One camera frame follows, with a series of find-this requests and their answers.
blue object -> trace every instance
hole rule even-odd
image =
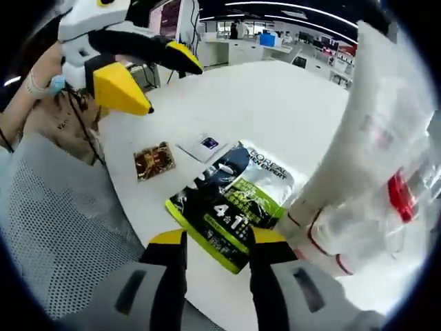
[[[276,37],[272,34],[263,33],[260,35],[260,44],[262,46],[274,47],[276,44]]]
[[[57,95],[62,89],[64,89],[65,84],[66,81],[63,74],[58,74],[57,76],[53,77],[49,85],[49,94],[52,96]]]
[[[213,138],[211,138],[211,137],[205,138],[205,139],[203,140],[202,144],[203,144],[206,148],[208,148],[209,150],[212,150],[212,149],[215,148],[217,145],[219,145],[219,143],[218,143],[216,140],[214,140]]]

white table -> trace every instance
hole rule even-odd
[[[347,96],[306,70],[263,61],[210,70],[153,90],[148,97],[154,114],[139,118],[112,113],[104,118],[99,129],[107,168],[142,244],[179,227],[164,202],[207,167],[176,147],[182,138],[208,132],[231,142],[249,139],[310,176],[340,123]],[[169,142],[176,169],[138,183],[134,152],[161,141]],[[227,331],[258,329],[249,276],[249,268],[239,275],[226,271],[189,238],[187,299]],[[355,277],[343,281],[347,296],[363,309],[390,309],[396,293],[386,302],[372,297],[376,280],[365,278],[363,283]]]

small card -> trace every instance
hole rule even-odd
[[[182,143],[177,143],[177,146],[196,160],[205,163],[224,147],[225,143],[207,133],[201,133]]]

person's hand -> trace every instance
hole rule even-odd
[[[49,85],[50,80],[61,74],[61,59],[63,53],[61,50],[61,44],[56,42],[50,46],[41,57],[34,64],[32,72],[34,74],[35,83],[45,88]]]

green and black package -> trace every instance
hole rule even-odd
[[[297,178],[267,152],[239,141],[165,205],[194,240],[237,274],[248,263],[249,226],[273,228],[300,189]]]

